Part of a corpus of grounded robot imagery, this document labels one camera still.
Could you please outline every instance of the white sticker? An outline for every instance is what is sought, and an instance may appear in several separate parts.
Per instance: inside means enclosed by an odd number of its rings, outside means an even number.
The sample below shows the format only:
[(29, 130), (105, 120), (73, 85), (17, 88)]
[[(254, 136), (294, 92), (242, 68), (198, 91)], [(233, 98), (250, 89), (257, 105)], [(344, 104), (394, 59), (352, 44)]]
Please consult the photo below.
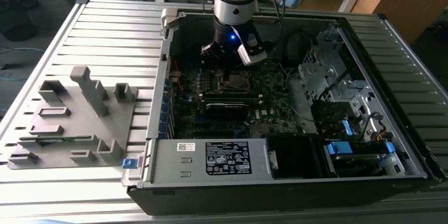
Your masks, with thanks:
[(194, 143), (177, 143), (178, 152), (193, 152), (196, 149)]

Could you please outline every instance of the blue latch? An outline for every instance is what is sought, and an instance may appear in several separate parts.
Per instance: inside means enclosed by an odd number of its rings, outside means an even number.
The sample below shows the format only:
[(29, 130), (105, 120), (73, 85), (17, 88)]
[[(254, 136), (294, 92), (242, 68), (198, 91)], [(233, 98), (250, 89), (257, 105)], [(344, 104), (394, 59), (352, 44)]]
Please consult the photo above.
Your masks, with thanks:
[(352, 128), (349, 127), (350, 125), (348, 124), (348, 120), (342, 120), (342, 124), (344, 124), (344, 127), (345, 127), (346, 134), (349, 136), (352, 136), (353, 135), (353, 131), (352, 131)]
[(352, 147), (349, 146), (349, 142), (345, 141), (330, 142), (330, 144), (326, 145), (326, 149), (329, 155), (353, 153)]
[(161, 113), (161, 114), (160, 114), (160, 122), (161, 122), (161, 123), (165, 123), (166, 121), (168, 121), (168, 114)]
[(386, 147), (386, 150), (389, 151), (389, 153), (394, 152), (394, 146), (393, 146), (393, 143), (386, 142), (386, 143), (385, 143), (385, 147)]
[(162, 103), (169, 103), (169, 97), (164, 95), (162, 98), (161, 98), (161, 102)]
[(125, 158), (122, 160), (122, 169), (137, 169), (138, 168), (138, 160), (134, 158)]
[(168, 112), (168, 109), (169, 109), (169, 106), (166, 104), (162, 104), (161, 105), (161, 112), (162, 113), (166, 113)]

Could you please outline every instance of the gray fixture plate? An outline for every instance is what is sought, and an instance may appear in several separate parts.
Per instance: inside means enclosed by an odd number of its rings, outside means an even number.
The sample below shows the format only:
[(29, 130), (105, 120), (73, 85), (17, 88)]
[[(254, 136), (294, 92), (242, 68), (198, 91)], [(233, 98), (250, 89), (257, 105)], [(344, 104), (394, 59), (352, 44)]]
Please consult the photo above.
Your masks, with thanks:
[[(64, 128), (62, 134), (50, 136), (73, 137), (96, 135), (96, 137), (105, 142), (108, 147), (110, 147), (112, 141), (116, 140), (120, 148), (125, 150), (134, 101), (118, 103), (113, 95), (113, 87), (105, 87), (108, 99), (104, 100), (104, 103), (108, 108), (108, 114), (104, 117), (97, 117), (90, 104), (81, 94), (80, 87), (65, 87), (65, 89), (66, 93), (60, 94), (58, 98), (64, 104), (61, 106), (68, 107), (70, 110), (69, 116), (41, 117), (37, 115), (41, 108), (49, 108), (49, 105), (41, 100), (41, 104), (26, 129), (29, 130), (32, 125), (60, 125)], [(136, 97), (137, 88), (130, 89)], [(38, 156), (38, 162), (36, 164), (21, 165), (9, 162), (8, 167), (10, 169), (37, 169), (120, 165), (121, 158), (117, 160), (104, 160), (96, 152), (96, 148), (97, 144), (77, 144), (74, 141), (52, 143), (44, 147), (26, 147), (26, 149), (17, 144), (14, 153), (28, 150)], [(69, 158), (70, 151), (73, 150), (90, 150), (96, 161), (93, 163), (74, 163)]]

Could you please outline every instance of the warning label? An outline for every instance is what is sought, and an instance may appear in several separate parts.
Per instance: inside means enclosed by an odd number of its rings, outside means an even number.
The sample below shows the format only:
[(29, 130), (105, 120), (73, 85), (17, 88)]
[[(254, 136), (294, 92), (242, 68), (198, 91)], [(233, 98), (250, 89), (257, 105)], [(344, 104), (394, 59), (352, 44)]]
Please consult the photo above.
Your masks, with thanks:
[(205, 143), (209, 175), (252, 174), (248, 142)]

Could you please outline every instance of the slotted aluminum table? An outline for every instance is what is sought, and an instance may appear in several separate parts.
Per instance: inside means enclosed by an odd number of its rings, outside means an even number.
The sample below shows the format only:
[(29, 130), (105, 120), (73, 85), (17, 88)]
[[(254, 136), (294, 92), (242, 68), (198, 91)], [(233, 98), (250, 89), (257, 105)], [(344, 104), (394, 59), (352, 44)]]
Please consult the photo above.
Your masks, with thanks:
[[(6, 161), (38, 104), (44, 80), (70, 83), (72, 66), (90, 68), (102, 85), (126, 82), (138, 88), (126, 153), (140, 153), (160, 57), (160, 16), (166, 7), (200, 5), (80, 0), (46, 49), (0, 124), (0, 223), (38, 219), (76, 223), (254, 221), (401, 214), (448, 210), (448, 184), (397, 195), (366, 207), (210, 216), (148, 216), (126, 195), (121, 167), (9, 170)], [(297, 12), (345, 17), (372, 56), (421, 138), (448, 170), (448, 96), (388, 20), (374, 15)]]

